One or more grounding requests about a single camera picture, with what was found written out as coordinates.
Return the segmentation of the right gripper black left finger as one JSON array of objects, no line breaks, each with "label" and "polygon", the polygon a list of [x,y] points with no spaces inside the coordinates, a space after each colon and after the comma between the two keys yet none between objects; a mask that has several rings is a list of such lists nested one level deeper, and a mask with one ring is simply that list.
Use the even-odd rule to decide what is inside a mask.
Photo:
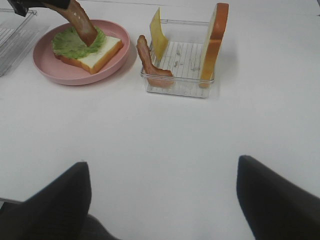
[{"label": "right gripper black left finger", "polygon": [[88,213],[92,198],[89,167],[77,162],[23,202],[3,202],[2,240],[114,240]]}]

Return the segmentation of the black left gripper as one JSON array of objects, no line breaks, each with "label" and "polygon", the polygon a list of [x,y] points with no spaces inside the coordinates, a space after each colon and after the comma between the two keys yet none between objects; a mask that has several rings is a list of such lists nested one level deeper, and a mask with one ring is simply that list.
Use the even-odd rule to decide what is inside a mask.
[{"label": "black left gripper", "polygon": [[7,0],[17,15],[25,17],[29,8],[41,7],[42,3],[45,6],[54,6],[60,9],[67,9],[70,4],[70,0]]}]

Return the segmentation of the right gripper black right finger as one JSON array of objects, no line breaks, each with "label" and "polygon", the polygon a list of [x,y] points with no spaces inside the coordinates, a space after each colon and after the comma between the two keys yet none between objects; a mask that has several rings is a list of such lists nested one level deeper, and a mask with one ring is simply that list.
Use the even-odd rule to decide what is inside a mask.
[{"label": "right gripper black right finger", "polygon": [[320,199],[255,158],[238,159],[237,198],[257,240],[318,240]]}]

